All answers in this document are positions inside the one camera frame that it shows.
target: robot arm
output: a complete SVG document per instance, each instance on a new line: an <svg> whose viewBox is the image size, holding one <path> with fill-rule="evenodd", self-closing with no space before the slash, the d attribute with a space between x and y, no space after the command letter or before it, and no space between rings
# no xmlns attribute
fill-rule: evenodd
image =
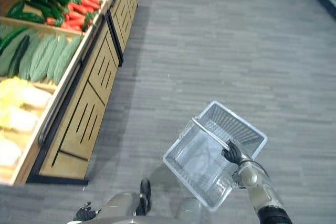
<svg viewBox="0 0 336 224"><path fill-rule="evenodd" d="M234 143L230 142L229 147L230 151L223 150L222 155L238 164L233 179L240 188L247 189L260 224L292 224L265 169L242 154Z"/></svg>

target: gray carpet floor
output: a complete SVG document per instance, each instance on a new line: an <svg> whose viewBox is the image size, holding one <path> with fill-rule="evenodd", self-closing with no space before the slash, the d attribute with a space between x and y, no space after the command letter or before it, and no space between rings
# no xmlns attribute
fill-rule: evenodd
<svg viewBox="0 0 336 224"><path fill-rule="evenodd" d="M268 169L294 223L336 218L336 25L316 0L139 0L87 187L1 187L0 223L66 223L152 181L152 215L190 193L162 156L217 100L265 132ZM205 223L258 223L236 190Z"/></svg>

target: basket handle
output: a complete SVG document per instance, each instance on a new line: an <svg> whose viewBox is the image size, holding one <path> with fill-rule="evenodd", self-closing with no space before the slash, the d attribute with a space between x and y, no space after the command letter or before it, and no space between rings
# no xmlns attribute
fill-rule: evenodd
<svg viewBox="0 0 336 224"><path fill-rule="evenodd" d="M227 151L230 151L230 147L225 143L223 140L221 140L218 136L216 136L211 131L208 131L203 125L201 125L196 118L192 118L193 122L206 134L208 134L210 137L212 137L218 144L220 144L224 149Z"/></svg>

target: wire basket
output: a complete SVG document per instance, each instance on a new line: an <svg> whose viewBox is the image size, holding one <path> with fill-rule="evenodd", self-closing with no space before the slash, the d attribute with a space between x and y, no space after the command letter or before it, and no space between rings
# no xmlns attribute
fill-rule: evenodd
<svg viewBox="0 0 336 224"><path fill-rule="evenodd" d="M267 136L217 101L193 121L163 162L205 207L216 211L235 186L232 174L237 170L221 155L223 147L231 140L254 159Z"/></svg>

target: wooden produce stand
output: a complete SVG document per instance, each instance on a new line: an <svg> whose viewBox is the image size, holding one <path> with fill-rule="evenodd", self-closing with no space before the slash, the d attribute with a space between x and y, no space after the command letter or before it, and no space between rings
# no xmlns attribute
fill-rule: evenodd
<svg viewBox="0 0 336 224"><path fill-rule="evenodd" d="M125 50L138 0L105 0L102 13L108 13L107 22L111 36L116 38L116 50L119 57L119 66L123 63Z"/></svg>
<svg viewBox="0 0 336 224"><path fill-rule="evenodd" d="M2 0L1 15L15 1ZM60 83L57 86L33 83L52 96L46 108L36 112L39 120L32 134L14 138L24 141L20 145L23 154L15 167L0 167L0 184L87 183L86 170L119 65L118 40L111 35L107 9L105 1L93 20L94 26L84 33ZM0 17L0 23L25 25L43 35L65 34L70 40L78 36L75 31L7 17Z"/></svg>

